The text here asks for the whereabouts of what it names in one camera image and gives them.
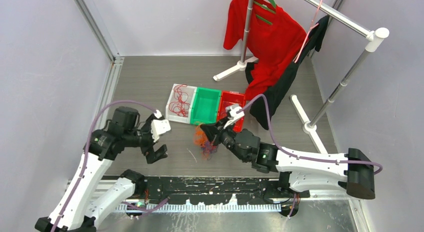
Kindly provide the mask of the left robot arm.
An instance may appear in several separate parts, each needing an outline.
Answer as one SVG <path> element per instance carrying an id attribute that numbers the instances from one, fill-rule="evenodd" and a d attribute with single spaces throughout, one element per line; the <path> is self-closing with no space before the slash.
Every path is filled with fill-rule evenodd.
<path id="1" fill-rule="evenodd" d="M 149 164 L 167 157 L 166 145 L 157 150 L 154 145 L 171 130 L 169 121 L 156 110 L 139 128 L 139 118 L 138 110 L 121 106 L 103 129 L 91 132 L 71 183 L 51 214 L 37 220 L 37 231 L 97 231 L 119 204 L 146 193 L 145 176 L 127 169 L 111 188 L 92 200 L 105 172 L 125 148 L 140 148 Z"/>

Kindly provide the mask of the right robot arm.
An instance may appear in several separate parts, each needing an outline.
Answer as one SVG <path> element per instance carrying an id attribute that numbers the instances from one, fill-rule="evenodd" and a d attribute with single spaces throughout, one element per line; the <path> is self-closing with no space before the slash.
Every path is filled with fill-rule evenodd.
<path id="1" fill-rule="evenodd" d="M 375 199 L 376 163 L 359 149 L 347 153 L 302 152 L 261 142 L 247 129 L 235 132 L 220 123 L 200 129 L 212 145 L 223 145 L 244 163 L 262 173 L 278 172 L 277 189 L 283 197 L 309 190 L 340 190 L 359 199 Z"/>

